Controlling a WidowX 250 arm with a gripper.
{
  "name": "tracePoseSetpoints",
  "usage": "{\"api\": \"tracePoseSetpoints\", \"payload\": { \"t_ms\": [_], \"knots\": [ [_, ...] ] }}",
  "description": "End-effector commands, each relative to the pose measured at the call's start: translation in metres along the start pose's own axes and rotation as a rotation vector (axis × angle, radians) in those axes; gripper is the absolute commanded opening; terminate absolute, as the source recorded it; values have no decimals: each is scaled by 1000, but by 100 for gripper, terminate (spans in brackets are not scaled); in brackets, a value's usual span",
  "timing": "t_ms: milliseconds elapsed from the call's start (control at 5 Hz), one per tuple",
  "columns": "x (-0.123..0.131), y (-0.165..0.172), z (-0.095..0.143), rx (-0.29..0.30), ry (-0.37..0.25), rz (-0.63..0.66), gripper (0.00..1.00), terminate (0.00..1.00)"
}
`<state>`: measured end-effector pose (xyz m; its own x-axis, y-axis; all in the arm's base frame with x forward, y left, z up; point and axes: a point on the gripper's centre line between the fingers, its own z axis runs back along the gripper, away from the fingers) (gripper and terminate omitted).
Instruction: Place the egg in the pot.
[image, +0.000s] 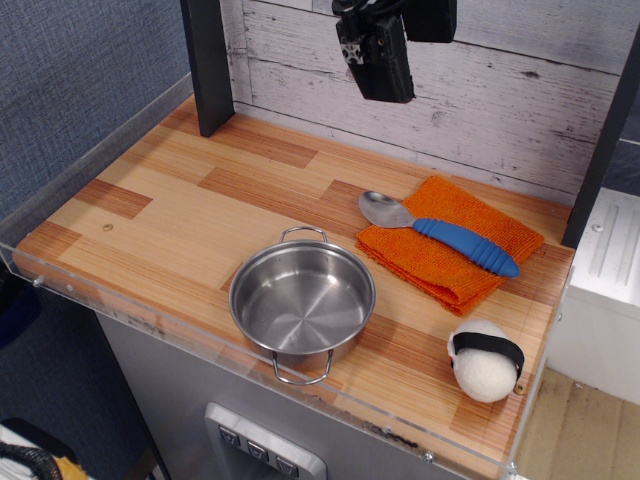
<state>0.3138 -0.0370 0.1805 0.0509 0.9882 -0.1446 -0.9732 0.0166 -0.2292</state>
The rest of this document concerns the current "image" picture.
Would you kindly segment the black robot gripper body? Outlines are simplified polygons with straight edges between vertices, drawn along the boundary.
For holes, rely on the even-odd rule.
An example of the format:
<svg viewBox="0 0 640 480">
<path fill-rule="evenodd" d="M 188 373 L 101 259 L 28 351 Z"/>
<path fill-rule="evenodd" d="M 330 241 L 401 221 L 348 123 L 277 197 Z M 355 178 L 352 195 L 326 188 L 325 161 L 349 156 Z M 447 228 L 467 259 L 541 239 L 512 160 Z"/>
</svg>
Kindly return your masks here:
<svg viewBox="0 0 640 480">
<path fill-rule="evenodd" d="M 347 30 L 360 30 L 365 25 L 394 19 L 404 29 L 401 19 L 403 0 L 333 0 L 332 12 Z"/>
</svg>

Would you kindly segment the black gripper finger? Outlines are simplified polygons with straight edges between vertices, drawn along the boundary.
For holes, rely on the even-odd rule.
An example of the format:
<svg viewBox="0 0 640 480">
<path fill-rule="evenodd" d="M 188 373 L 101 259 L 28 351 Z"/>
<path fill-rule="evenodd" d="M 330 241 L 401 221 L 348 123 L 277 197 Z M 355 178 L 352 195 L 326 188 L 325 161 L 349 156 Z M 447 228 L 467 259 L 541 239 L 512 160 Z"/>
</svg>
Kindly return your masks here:
<svg viewBox="0 0 640 480">
<path fill-rule="evenodd" d="M 336 24 L 340 49 L 366 100 L 410 102 L 414 86 L 402 21 L 395 15 L 372 21 L 342 17 Z"/>
<path fill-rule="evenodd" d="M 457 27 L 456 0 L 412 0 L 402 7 L 409 41 L 451 43 Z"/>
</svg>

